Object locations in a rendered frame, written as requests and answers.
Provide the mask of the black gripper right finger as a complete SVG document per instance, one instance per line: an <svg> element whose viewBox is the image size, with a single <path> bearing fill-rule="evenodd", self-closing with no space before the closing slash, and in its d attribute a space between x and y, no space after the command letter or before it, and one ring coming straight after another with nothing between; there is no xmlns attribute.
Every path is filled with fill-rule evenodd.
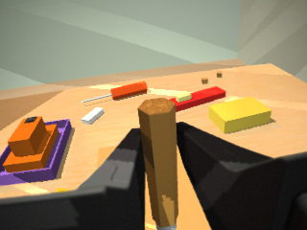
<svg viewBox="0 0 307 230"><path fill-rule="evenodd" d="M307 151L274 158L185 122L177 147L210 230L283 230L307 190Z"/></svg>

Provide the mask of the yellow rectangular block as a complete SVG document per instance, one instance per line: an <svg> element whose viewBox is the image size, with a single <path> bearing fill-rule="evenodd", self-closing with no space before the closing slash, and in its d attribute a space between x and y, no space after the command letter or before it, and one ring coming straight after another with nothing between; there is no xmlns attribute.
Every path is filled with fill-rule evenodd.
<svg viewBox="0 0 307 230"><path fill-rule="evenodd" d="M210 121L223 134L267 124L271 115L270 108L251 96L209 106Z"/></svg>

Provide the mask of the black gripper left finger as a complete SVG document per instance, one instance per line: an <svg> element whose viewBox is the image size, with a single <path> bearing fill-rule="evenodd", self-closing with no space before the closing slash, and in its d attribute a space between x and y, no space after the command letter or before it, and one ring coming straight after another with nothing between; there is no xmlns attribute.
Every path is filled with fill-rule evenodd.
<svg viewBox="0 0 307 230"><path fill-rule="evenodd" d="M132 128L75 190L0 198L0 230L145 230L146 169Z"/></svg>

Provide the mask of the orange rectangular block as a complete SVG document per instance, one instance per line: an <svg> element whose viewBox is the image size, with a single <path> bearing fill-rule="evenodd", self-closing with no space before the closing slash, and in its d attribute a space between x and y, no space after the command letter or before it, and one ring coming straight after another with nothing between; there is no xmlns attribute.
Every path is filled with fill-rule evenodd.
<svg viewBox="0 0 307 230"><path fill-rule="evenodd" d="M42 116L23 119L8 141L11 154L3 165L7 173L45 169L58 134L57 125L45 126Z"/></svg>

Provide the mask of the red flat bar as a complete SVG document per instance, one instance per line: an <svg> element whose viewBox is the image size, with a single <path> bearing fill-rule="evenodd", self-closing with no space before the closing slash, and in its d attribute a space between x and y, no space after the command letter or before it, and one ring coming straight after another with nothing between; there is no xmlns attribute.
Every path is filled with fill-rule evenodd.
<svg viewBox="0 0 307 230"><path fill-rule="evenodd" d="M190 108L196 105L205 104L220 98L225 97L226 91L218 86L213 86L206 88L201 91L194 93L183 93L176 95L175 98L170 99L170 101L176 103L176 112Z"/></svg>

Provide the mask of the purple rectangular tray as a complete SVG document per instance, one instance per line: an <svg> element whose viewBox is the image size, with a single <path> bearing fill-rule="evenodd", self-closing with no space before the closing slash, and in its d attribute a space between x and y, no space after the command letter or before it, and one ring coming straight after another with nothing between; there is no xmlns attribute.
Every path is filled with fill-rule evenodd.
<svg viewBox="0 0 307 230"><path fill-rule="evenodd" d="M6 159L11 154L10 146L7 145L4 152L0 155L0 186L7 186L11 184L22 184L27 182L38 182L43 180L57 178L59 165L62 160L62 156L72 131L72 124L70 119L57 120L52 122L45 122L45 126L57 125L59 131L55 144L50 152L45 169L41 170L29 170L24 172L9 172L3 167Z"/></svg>

